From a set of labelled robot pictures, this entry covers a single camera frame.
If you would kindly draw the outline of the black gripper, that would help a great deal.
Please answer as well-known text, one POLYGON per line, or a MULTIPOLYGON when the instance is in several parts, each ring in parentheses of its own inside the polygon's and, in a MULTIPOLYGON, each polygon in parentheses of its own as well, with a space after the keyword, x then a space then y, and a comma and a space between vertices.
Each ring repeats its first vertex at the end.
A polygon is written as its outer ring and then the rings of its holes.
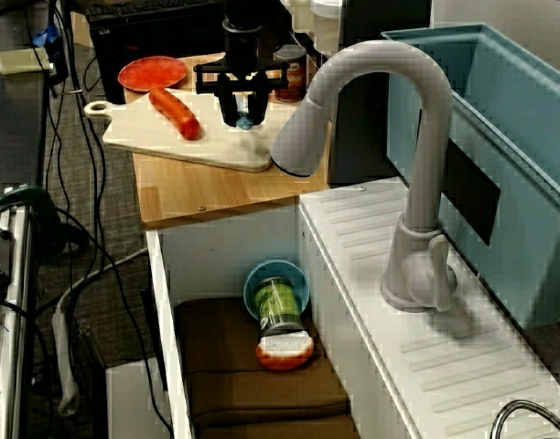
POLYGON ((195 91, 217 95, 223 121, 230 127, 235 127, 239 119, 234 93, 251 93, 249 119, 253 124, 260 124, 269 93, 288 87, 287 62, 261 59, 257 53, 226 53, 220 59, 197 64, 193 71, 195 91))

